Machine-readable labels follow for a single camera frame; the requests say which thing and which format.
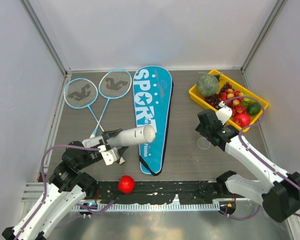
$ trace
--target red ball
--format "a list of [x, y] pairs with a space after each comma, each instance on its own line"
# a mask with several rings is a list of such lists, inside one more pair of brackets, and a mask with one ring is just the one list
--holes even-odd
[[135, 180], [132, 177], [124, 175], [119, 181], [118, 189], [124, 194], [130, 194], [134, 190], [135, 185]]

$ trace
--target badminton racket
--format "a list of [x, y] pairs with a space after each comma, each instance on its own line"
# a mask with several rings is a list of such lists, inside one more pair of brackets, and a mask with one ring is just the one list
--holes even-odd
[[73, 109], [88, 108], [99, 125], [99, 121], [90, 107], [98, 97], [98, 89], [92, 81], [86, 78], [71, 80], [63, 89], [63, 97], [66, 104]]
[[90, 138], [94, 138], [97, 134], [98, 126], [100, 125], [101, 119], [105, 113], [108, 103], [111, 99], [119, 99], [126, 95], [132, 84], [131, 74], [124, 69], [115, 69], [108, 72], [99, 83], [100, 94], [107, 99], [99, 122], [96, 125]]

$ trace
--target racket strings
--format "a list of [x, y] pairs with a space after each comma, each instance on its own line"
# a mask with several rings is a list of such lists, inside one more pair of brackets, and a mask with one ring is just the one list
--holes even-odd
[[109, 99], [123, 97], [131, 87], [132, 78], [125, 71], [113, 71], [105, 76], [99, 84], [99, 92]]
[[84, 78], [70, 82], [64, 89], [65, 101], [73, 108], [85, 108], [91, 105], [97, 96], [97, 87]]

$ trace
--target white cylinder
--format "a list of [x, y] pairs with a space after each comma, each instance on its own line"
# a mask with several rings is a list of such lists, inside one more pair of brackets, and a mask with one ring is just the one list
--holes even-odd
[[[156, 138], [156, 131], [151, 125], [144, 125], [119, 132], [118, 135], [107, 140], [112, 148], [130, 147], [152, 143]], [[102, 136], [88, 138], [82, 141], [83, 146], [91, 148], [99, 144]]]

